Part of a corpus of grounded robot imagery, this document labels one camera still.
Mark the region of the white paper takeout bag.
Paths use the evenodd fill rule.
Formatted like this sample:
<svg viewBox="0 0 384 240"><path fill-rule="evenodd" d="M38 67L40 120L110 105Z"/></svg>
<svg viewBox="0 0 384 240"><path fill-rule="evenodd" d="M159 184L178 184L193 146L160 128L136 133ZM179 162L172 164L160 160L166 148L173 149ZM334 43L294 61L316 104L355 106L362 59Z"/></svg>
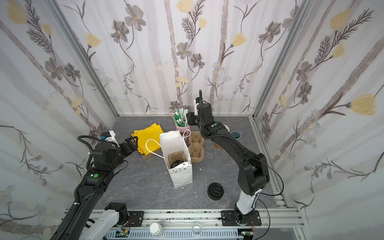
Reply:
<svg viewBox="0 0 384 240"><path fill-rule="evenodd" d="M185 139L191 134L190 130L169 131L160 134L160 141L154 139L146 141L156 143L162 150L162 154L150 153L164 159L167 170L173 182L174 188L180 188L193 182L192 159Z"/></svg>

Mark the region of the brown pulp cup carrier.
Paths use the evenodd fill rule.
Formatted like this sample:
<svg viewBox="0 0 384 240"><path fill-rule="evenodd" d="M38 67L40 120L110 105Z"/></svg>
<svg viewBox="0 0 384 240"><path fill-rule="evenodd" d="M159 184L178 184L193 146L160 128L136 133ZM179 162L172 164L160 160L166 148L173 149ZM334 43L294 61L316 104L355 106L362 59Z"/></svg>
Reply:
<svg viewBox="0 0 384 240"><path fill-rule="evenodd" d="M181 161L184 161L186 162L187 161L187 158L184 154L184 152L181 152L181 151L177 151L177 152L173 152L171 153L169 156L168 156L168 160L169 160L169 164L170 164L170 168L171 168L171 165L174 161L176 160L181 160Z"/></svg>

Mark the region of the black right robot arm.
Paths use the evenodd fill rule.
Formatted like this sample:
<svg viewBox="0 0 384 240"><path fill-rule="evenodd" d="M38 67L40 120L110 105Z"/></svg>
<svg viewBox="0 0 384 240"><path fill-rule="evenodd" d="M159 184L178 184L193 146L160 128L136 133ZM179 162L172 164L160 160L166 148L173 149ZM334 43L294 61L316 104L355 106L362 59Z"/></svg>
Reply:
<svg viewBox="0 0 384 240"><path fill-rule="evenodd" d="M264 194L263 188L270 182L270 171L267 159L263 154L256 154L247 149L231 136L224 124L215 121L211 104L197 98L195 109L187 114L188 123L199 127L202 137L218 144L235 161L239 168L238 184L241 194L234 206L234 222L245 226L251 221L255 204L259 195Z"/></svg>

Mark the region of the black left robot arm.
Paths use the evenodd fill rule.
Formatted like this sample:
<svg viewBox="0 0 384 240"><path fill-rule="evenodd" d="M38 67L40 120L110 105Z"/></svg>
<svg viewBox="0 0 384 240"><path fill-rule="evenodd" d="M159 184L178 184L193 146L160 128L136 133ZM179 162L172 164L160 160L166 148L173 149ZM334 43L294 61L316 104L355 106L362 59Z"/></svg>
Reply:
<svg viewBox="0 0 384 240"><path fill-rule="evenodd" d="M99 199L106 192L116 175L115 169L125 158L138 150L138 137L129 137L116 143L111 132L104 132L100 138L79 136L90 152L87 173L74 190L74 202L66 214L52 240L78 240Z"/></svg>

